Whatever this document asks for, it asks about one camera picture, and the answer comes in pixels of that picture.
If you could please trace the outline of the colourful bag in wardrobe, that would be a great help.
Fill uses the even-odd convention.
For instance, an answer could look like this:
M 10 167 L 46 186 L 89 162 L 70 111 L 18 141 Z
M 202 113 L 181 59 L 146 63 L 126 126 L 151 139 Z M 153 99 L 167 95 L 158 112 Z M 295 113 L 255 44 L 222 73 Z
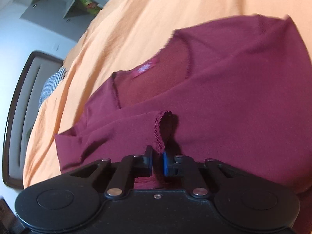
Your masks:
M 96 16 L 102 9 L 96 2 L 92 0 L 78 0 L 79 6 L 89 14 Z

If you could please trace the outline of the blue white checkered pillow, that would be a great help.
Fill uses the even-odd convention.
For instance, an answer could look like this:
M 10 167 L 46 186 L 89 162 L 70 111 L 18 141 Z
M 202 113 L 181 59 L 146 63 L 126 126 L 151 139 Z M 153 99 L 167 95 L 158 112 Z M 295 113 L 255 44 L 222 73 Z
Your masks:
M 42 103 L 54 92 L 58 84 L 65 77 L 66 69 L 61 67 L 55 74 L 51 75 L 43 85 L 38 108 L 42 105 Z

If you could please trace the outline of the orange bed duvet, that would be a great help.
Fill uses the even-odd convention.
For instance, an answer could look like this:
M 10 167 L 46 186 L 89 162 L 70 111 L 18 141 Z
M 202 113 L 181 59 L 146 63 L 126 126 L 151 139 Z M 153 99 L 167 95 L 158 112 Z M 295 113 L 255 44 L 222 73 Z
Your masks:
M 311 0 L 109 0 L 65 58 L 64 79 L 39 108 L 27 145 L 24 187 L 60 174 L 55 134 L 74 125 L 90 95 L 113 72 L 148 60 L 176 29 L 250 14 L 291 16 L 311 48 Z

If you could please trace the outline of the maroon long sleeve shirt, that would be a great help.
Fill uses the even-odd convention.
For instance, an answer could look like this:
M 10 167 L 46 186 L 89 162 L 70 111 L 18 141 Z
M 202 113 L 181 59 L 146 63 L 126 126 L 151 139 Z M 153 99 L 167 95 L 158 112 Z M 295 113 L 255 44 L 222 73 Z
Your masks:
M 217 159 L 292 188 L 311 232 L 311 61 L 292 18 L 236 16 L 176 30 L 142 65 L 113 73 L 56 135 L 62 173 L 155 150 Z

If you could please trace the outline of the dark brown padded headboard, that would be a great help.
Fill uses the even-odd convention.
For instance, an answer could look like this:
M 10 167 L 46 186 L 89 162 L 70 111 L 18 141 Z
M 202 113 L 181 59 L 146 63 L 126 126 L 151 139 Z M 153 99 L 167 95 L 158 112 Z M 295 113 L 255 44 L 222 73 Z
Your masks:
M 33 51 L 17 82 L 8 111 L 3 143 L 2 173 L 6 186 L 23 189 L 23 168 L 30 131 L 38 115 L 40 95 L 47 79 L 63 60 Z

